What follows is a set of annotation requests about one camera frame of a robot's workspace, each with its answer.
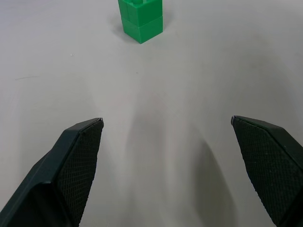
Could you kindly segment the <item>green toy brick block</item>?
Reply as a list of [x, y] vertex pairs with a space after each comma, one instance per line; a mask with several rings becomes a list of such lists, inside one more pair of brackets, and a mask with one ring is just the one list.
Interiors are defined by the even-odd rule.
[[118, 0], [123, 31], [142, 44], [163, 32], [162, 0]]

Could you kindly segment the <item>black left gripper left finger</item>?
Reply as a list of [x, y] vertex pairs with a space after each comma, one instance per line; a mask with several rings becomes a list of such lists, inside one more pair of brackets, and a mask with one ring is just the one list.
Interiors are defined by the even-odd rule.
[[0, 227], [79, 227], [103, 127], [94, 118], [64, 130], [0, 211]]

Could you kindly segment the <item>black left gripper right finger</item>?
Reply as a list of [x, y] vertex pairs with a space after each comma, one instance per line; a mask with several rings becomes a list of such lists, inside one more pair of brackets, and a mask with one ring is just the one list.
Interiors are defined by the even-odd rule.
[[303, 227], [303, 146], [284, 128], [234, 115], [246, 172], [276, 227]]

